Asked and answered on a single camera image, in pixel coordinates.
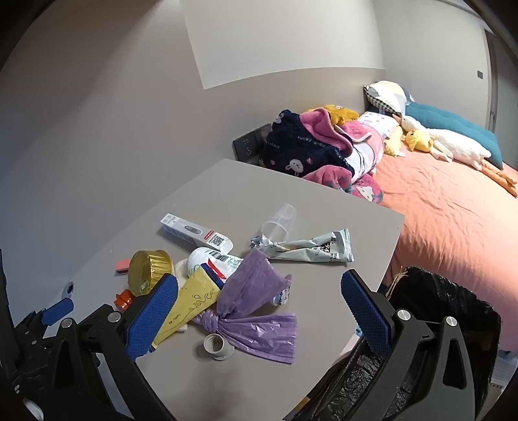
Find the orange bottle cap piece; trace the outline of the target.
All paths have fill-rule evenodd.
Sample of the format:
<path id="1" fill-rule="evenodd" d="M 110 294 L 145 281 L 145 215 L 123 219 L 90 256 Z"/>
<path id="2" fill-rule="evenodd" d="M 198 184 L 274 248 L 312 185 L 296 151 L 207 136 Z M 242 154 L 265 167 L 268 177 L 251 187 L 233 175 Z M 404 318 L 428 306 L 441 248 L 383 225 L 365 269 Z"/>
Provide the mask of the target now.
<path id="1" fill-rule="evenodd" d="M 115 296 L 114 304 L 119 311 L 124 312 L 134 300 L 135 295 L 130 290 L 123 290 Z"/>

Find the gold foil cup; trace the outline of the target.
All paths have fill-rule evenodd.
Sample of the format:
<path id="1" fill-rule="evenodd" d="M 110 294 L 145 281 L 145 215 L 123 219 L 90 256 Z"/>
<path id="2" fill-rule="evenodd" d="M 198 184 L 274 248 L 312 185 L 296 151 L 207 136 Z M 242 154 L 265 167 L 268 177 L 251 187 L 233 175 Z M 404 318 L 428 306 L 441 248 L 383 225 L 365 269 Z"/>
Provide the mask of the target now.
<path id="1" fill-rule="evenodd" d="M 165 274 L 175 274 L 169 254 L 163 250 L 138 251 L 130 260 L 128 268 L 129 290 L 134 296 L 146 295 Z"/>

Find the pink eraser block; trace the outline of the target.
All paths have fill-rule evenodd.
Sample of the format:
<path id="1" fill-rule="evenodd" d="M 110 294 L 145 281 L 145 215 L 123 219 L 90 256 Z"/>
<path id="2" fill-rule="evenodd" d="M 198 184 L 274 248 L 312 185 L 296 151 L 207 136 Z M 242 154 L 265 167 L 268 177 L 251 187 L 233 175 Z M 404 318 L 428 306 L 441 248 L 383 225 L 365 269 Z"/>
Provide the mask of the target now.
<path id="1" fill-rule="evenodd" d="M 129 266 L 130 266 L 131 260 L 120 260 L 115 265 L 115 273 L 118 275 L 123 275 L 128 272 Z"/>

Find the grey snack wrapper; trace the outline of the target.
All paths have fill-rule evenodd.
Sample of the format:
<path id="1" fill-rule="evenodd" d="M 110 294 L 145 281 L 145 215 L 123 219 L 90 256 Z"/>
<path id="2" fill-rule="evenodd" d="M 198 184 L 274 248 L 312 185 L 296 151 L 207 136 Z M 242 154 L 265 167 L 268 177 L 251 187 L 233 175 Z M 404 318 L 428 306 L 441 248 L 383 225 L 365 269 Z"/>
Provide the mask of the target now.
<path id="1" fill-rule="evenodd" d="M 348 229 L 332 231 L 312 239 L 273 242 L 263 235 L 250 240 L 271 260 L 301 261 L 305 263 L 352 263 L 350 233 Z"/>

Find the purple plastic bag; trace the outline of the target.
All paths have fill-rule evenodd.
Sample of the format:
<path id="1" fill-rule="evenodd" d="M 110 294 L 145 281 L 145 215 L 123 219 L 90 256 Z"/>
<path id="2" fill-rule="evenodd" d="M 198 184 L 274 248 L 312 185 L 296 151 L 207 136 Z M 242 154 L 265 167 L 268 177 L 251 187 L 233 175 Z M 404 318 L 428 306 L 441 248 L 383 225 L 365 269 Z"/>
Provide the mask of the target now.
<path id="1" fill-rule="evenodd" d="M 294 363 L 296 315 L 258 314 L 277 298 L 286 303 L 290 289 L 291 275 L 279 275 L 266 255 L 254 248 L 227 279 L 215 307 L 202 311 L 193 322 L 209 333 L 218 333 L 245 353 L 279 363 Z"/>

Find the white green plastic bottle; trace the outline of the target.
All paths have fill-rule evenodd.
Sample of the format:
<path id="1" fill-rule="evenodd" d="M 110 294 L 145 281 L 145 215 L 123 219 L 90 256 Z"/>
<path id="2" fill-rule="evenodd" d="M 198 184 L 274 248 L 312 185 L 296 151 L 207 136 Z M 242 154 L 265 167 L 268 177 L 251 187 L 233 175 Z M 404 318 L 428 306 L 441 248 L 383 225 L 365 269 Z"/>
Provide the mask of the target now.
<path id="1" fill-rule="evenodd" d="M 237 270 L 242 258 L 232 254 L 221 254 L 208 247 L 195 249 L 187 259 L 186 271 L 191 276 L 199 267 L 203 267 L 220 289 L 227 279 Z"/>

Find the white cardboard box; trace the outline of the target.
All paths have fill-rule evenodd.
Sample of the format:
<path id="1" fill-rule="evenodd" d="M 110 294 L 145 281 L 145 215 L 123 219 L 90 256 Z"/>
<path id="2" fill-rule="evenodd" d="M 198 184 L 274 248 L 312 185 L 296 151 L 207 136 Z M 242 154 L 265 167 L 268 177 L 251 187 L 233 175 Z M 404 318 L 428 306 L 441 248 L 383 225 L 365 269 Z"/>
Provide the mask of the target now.
<path id="1" fill-rule="evenodd" d="M 167 233 L 192 245 L 212 248 L 223 254 L 228 254 L 233 250 L 233 241 L 224 234 L 179 218 L 173 214 L 167 213 L 160 223 Z"/>

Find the clear plastic cup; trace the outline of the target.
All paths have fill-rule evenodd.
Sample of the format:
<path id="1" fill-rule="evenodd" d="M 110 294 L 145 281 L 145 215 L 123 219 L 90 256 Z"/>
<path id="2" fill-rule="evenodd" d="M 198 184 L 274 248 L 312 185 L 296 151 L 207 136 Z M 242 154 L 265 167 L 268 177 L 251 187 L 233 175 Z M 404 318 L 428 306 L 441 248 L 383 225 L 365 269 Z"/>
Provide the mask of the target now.
<path id="1" fill-rule="evenodd" d="M 284 242 L 289 239 L 290 233 L 297 218 L 296 208 L 284 203 L 271 218 L 265 221 L 261 227 L 261 234 L 272 242 Z"/>

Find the white tissue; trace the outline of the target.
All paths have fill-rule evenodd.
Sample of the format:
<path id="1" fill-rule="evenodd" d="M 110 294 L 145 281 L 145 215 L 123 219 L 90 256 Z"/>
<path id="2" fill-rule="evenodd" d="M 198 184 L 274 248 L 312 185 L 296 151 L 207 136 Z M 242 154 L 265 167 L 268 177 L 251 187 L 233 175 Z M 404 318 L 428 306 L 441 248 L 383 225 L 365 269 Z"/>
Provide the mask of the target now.
<path id="1" fill-rule="evenodd" d="M 185 282 L 188 280 L 188 270 L 187 270 L 187 260 L 179 260 L 174 265 L 175 269 L 175 278 L 178 283 L 178 287 L 181 288 L 185 285 Z"/>

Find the black lined trash bin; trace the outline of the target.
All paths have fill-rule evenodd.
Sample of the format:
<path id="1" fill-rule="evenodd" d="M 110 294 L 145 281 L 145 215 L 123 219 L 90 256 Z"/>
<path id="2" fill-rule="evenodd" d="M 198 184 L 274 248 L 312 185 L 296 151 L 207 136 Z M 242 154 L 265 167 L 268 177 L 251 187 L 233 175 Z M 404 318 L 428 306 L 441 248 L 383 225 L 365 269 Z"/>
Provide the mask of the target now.
<path id="1" fill-rule="evenodd" d="M 500 344 L 500 315 L 470 290 L 407 267 L 384 293 L 391 353 L 361 332 L 324 376 L 302 420 L 474 420 L 486 399 Z"/>

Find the bed with orange cover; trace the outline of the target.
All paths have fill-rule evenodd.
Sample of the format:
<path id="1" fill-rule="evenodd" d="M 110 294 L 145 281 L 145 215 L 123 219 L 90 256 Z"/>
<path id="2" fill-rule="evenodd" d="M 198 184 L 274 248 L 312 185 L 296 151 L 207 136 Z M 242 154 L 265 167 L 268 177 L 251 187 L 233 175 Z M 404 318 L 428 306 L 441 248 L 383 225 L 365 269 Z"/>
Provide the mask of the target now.
<path id="1" fill-rule="evenodd" d="M 501 349 L 517 350 L 517 200 L 483 173 L 430 154 L 384 156 L 382 205 L 404 215 L 385 284 L 422 267 L 466 287 L 502 319 Z"/>

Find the pile of pink blankets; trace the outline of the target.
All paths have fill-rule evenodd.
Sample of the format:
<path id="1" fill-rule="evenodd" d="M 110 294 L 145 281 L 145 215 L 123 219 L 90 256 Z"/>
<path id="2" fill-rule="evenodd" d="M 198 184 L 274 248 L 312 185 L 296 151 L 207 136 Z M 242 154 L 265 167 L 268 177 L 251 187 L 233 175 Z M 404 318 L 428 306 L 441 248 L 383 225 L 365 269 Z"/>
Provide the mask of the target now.
<path id="1" fill-rule="evenodd" d="M 281 111 L 258 162 L 262 167 L 334 188 L 372 203 L 384 193 L 374 180 L 384 155 L 376 129 L 357 120 L 335 124 L 325 108 L 302 114 Z"/>

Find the yellow duck plush toy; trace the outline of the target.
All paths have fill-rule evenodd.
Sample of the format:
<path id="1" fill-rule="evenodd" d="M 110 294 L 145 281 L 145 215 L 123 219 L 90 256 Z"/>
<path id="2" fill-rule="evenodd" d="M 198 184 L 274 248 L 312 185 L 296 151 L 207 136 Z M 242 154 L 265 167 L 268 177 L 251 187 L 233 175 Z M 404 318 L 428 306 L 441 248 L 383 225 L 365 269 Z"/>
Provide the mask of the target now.
<path id="1" fill-rule="evenodd" d="M 433 147 L 432 139 L 422 130 L 408 131 L 405 135 L 405 143 L 410 151 L 429 153 Z"/>

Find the patterned grey white pillow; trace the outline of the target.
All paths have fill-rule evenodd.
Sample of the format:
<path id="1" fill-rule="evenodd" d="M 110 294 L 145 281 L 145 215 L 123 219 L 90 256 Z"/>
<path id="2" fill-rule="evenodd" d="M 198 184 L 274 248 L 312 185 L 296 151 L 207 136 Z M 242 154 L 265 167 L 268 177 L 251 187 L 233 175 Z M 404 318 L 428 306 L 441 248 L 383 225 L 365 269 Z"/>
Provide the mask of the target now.
<path id="1" fill-rule="evenodd" d="M 364 85 L 364 94 L 369 103 L 383 113 L 406 115 L 407 105 L 413 103 L 413 97 L 398 83 L 379 81 Z"/>

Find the white room door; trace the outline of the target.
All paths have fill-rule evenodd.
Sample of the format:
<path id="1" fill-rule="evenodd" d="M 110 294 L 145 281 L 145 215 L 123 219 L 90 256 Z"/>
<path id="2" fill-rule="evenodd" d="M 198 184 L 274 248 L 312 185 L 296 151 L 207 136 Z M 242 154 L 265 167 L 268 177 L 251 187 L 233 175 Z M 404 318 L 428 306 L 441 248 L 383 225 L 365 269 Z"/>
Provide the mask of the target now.
<path id="1" fill-rule="evenodd" d="M 510 134 L 517 110 L 516 69 L 504 44 L 486 31 L 491 68 L 491 130 L 497 135 Z"/>

